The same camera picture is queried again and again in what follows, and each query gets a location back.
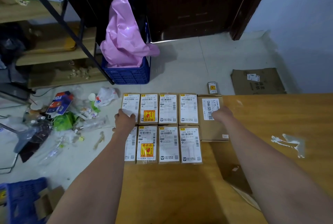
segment blue plastic crate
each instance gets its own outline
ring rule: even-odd
[[[142,66],[136,68],[107,68],[108,62],[103,57],[102,69],[110,76],[115,84],[147,84],[150,78],[150,67],[146,57],[142,59]]]
[[[34,201],[38,193],[47,187],[45,177],[11,184],[0,184],[6,189],[9,224],[43,224],[45,219],[37,218]]]

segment door frame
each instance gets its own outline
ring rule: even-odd
[[[239,40],[261,0],[243,0],[229,28],[231,38]]]

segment wooden door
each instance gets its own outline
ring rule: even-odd
[[[153,41],[227,31],[241,0],[146,0]]]

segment cable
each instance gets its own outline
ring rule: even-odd
[[[45,93],[43,93],[42,95],[39,95],[39,96],[36,96],[36,95],[33,95],[33,94],[31,94],[31,95],[34,96],[34,97],[41,97],[41,96],[44,96],[45,94],[47,94],[49,91],[51,91],[51,90],[53,90],[53,89],[55,89],[55,88],[57,88],[57,87],[60,87],[60,86],[61,86],[61,85],[58,85],[58,86],[52,87],[52,88],[48,89]]]

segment table surface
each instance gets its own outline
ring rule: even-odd
[[[235,117],[293,159],[333,196],[333,94],[224,96]],[[305,158],[271,142],[289,134],[306,140]],[[117,223],[266,223],[222,174],[238,164],[231,143],[202,143],[201,165],[128,165]]]

